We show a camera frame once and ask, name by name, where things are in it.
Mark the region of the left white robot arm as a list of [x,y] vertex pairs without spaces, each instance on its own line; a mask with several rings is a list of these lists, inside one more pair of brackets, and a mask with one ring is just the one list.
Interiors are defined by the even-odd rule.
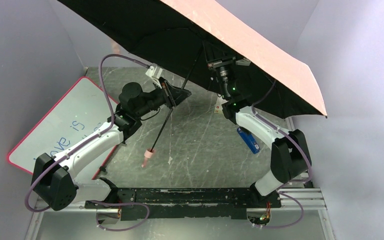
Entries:
[[129,82],[118,96],[119,104],[111,116],[91,135],[68,149],[50,156],[43,153],[36,158],[31,186],[49,208],[60,211],[71,203],[83,201],[111,201],[117,187],[105,179],[79,181],[78,174],[104,152],[125,144],[141,126],[141,118],[165,105],[174,108],[191,96],[191,92],[168,83],[163,77],[151,92],[144,92],[137,82]]

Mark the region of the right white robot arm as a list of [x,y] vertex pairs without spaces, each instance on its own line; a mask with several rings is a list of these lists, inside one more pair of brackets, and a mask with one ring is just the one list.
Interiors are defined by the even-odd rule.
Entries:
[[271,150],[270,169],[250,188],[261,199],[285,185],[295,182],[295,177],[304,171],[311,171],[312,163],[306,138],[300,130],[289,131],[260,115],[256,105],[264,103],[276,88],[277,81],[271,80],[267,92],[257,97],[255,87],[235,78],[233,67],[237,59],[220,58],[208,61],[207,66],[220,86],[221,97],[225,100],[222,112],[226,119],[239,126],[243,131],[243,140],[254,147],[255,135]]

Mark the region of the pink and black umbrella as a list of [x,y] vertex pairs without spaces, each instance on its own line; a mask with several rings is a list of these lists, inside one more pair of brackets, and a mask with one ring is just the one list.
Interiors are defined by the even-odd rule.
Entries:
[[207,60],[242,57],[235,78],[262,97],[257,110],[285,119],[327,116],[310,67],[288,54],[214,0],[64,0],[62,4],[129,53],[221,94]]

